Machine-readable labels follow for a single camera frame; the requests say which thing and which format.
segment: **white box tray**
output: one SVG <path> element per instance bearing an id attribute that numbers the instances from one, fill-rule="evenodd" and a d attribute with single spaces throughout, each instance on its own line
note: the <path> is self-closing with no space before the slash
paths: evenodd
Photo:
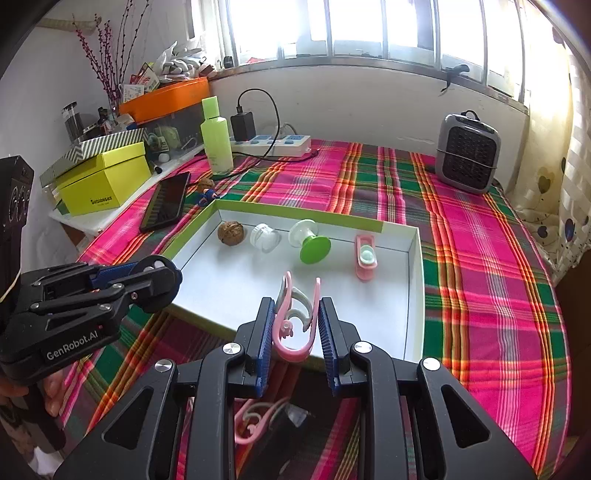
<path id="1" fill-rule="evenodd" d="M 319 234 L 331 239 L 328 256 L 305 265 L 300 250 L 287 241 L 297 220 L 310 218 Z M 245 240 L 229 247 L 217 238 L 223 221 L 235 220 L 246 229 Z M 249 242 L 252 228 L 266 223 L 282 240 L 269 254 Z M 355 275 L 354 238 L 375 236 L 378 267 L 375 278 L 361 282 Z M 321 279 L 321 296 L 332 297 L 340 320 L 353 323 L 362 340 L 391 356 L 418 362 L 423 353 L 424 279 L 418 229 L 361 217 L 317 212 L 293 207 L 216 200 L 201 212 L 165 250 L 183 272 L 183 283 L 170 306 L 180 318 L 200 328 L 232 339 L 239 325 L 255 320 L 263 297 L 277 298 L 282 275 L 291 271 L 293 284 L 310 299 L 314 279 Z M 294 301 L 294 306 L 303 308 Z M 294 336 L 285 340 L 292 348 L 303 345 L 308 332 L 294 322 Z M 322 358 L 319 334 L 309 364 Z"/>

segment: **striped gift box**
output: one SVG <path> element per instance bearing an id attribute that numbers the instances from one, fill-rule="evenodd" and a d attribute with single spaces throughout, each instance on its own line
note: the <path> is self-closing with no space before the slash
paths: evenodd
<path id="1" fill-rule="evenodd" d="M 146 129 L 137 128 L 135 130 L 126 130 L 125 132 L 117 132 L 81 142 L 69 149 L 59 160 L 41 174 L 41 187 L 48 186 L 63 173 L 99 153 L 141 142 L 146 140 L 146 138 Z"/>

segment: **space heater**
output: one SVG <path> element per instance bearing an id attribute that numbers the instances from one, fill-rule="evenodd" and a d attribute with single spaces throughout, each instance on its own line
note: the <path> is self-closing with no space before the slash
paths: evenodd
<path id="1" fill-rule="evenodd" d="M 460 190 L 486 193 L 499 160 L 498 132 L 468 110 L 448 115 L 441 125 L 436 173 L 439 179 Z"/>

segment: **curtain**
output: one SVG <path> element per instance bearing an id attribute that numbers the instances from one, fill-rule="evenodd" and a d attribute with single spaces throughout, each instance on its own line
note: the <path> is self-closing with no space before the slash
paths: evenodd
<path id="1" fill-rule="evenodd" d="M 573 131 L 569 51 L 543 14 L 529 2 L 524 6 L 530 123 L 517 182 L 509 199 L 550 271 L 556 272 L 565 246 L 560 206 Z"/>
<path id="2" fill-rule="evenodd" d="M 569 151 L 563 164 L 555 284 L 591 248 L 591 83 L 571 52 L 569 67 L 574 114 Z"/>

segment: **bed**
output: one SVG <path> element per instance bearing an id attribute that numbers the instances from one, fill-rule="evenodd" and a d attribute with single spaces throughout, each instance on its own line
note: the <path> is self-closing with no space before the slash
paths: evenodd
<path id="1" fill-rule="evenodd" d="M 529 233 L 500 187 L 477 196 L 447 186 L 434 158 L 359 143 L 314 141 L 319 155 L 298 164 L 262 162 L 216 189 L 228 200 L 344 213 L 420 230 L 425 278 L 425 356 L 434 356 L 484 406 L 541 476 L 554 470 L 570 405 L 570 361 L 554 290 Z M 237 159 L 236 168 L 254 162 Z M 195 182 L 208 173 L 200 158 L 180 170 Z M 161 252 L 200 212 L 189 188 L 182 220 L 141 234 L 152 190 L 138 198 L 81 260 L 117 264 Z M 156 360 L 201 358 L 224 342 L 161 312 L 132 309 L 121 340 L 67 372 L 61 420 L 66 452 Z M 318 396 L 303 394 L 313 389 Z M 275 363 L 268 396 L 290 395 L 318 419 L 284 476 L 356 477 L 359 403 L 330 396 L 323 374 Z M 249 450 L 236 450 L 238 471 Z M 184 453 L 181 449 L 178 475 Z"/>

